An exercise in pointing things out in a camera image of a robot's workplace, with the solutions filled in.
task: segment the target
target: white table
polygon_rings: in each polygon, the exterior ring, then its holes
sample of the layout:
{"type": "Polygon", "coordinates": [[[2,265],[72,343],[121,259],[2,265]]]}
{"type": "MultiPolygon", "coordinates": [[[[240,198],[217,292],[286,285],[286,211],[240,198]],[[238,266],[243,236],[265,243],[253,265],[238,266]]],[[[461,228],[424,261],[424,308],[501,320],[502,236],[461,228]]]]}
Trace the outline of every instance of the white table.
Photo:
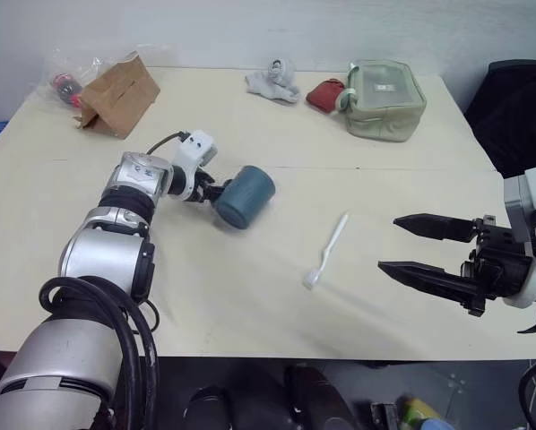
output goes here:
{"type": "MultiPolygon", "coordinates": [[[[378,260],[415,260],[457,273],[471,247],[416,237],[393,218],[432,212],[507,225],[502,181],[438,77],[419,77],[428,108],[406,143],[350,136],[339,118],[304,103],[245,93],[245,72],[151,69],[162,89],[131,135],[74,129],[67,111],[31,96],[0,136],[0,349],[16,350],[47,313],[40,285],[56,275],[66,241],[94,207],[122,151],[144,151],[176,130],[203,129],[219,180],[264,168],[277,192],[246,231],[208,204],[162,199],[152,222],[162,356],[357,359],[536,357],[536,322],[488,302],[475,318],[383,274],[378,260]],[[343,211],[350,220],[322,285],[301,279],[343,211]]],[[[306,93],[327,73],[299,73],[306,93]]],[[[172,157],[174,144],[159,155],[172,157]]]]}

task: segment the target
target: red object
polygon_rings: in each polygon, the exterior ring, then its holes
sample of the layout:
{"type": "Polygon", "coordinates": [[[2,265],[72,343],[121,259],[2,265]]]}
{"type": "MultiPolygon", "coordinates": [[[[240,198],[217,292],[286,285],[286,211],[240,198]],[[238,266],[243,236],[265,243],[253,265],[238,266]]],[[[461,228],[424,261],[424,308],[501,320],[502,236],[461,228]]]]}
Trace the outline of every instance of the red object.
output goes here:
{"type": "Polygon", "coordinates": [[[311,90],[306,96],[306,101],[310,105],[329,114],[336,109],[336,98],[344,88],[345,87],[341,81],[338,81],[337,79],[328,79],[311,90]]]}
{"type": "Polygon", "coordinates": [[[82,103],[79,96],[81,95],[82,86],[70,73],[58,74],[51,82],[51,85],[63,102],[75,108],[81,108],[82,103]]]}

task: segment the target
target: paper bag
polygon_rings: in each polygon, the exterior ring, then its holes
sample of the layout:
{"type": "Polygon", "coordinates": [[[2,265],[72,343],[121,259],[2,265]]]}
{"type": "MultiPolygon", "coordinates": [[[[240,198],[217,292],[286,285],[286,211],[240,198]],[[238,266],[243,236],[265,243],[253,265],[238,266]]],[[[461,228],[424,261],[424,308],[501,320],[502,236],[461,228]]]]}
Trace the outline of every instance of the paper bag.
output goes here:
{"type": "Polygon", "coordinates": [[[159,92],[133,52],[82,90],[80,127],[125,139],[159,92]]]}

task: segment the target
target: yellow object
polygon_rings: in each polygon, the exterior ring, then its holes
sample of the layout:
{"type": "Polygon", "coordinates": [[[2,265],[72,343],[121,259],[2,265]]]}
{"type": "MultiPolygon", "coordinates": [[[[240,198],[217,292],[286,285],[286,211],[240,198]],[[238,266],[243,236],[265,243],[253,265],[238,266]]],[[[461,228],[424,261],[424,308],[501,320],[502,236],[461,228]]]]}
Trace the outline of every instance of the yellow object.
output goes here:
{"type": "Polygon", "coordinates": [[[420,399],[410,399],[403,408],[400,430],[415,430],[428,418],[441,418],[433,408],[420,399]]]}

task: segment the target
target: gray towel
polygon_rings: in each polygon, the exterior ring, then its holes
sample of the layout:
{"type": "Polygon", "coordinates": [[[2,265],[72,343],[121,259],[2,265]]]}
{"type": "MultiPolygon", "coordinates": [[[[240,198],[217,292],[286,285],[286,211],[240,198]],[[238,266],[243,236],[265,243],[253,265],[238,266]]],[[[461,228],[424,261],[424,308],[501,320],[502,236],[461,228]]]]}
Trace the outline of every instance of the gray towel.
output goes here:
{"type": "Polygon", "coordinates": [[[294,65],[290,60],[277,58],[262,70],[246,77],[247,91],[267,99],[282,99],[289,103],[300,100],[300,89],[294,85],[294,65]]]}

